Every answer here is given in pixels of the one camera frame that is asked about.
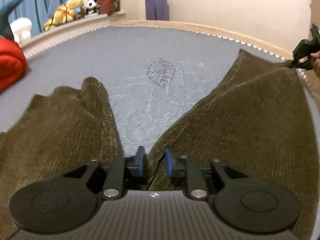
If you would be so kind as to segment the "person's right hand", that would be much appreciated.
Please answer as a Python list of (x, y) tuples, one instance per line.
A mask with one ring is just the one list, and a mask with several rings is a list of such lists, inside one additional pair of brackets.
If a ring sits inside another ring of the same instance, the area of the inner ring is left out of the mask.
[(311, 66), (316, 76), (320, 79), (320, 51), (311, 53)]

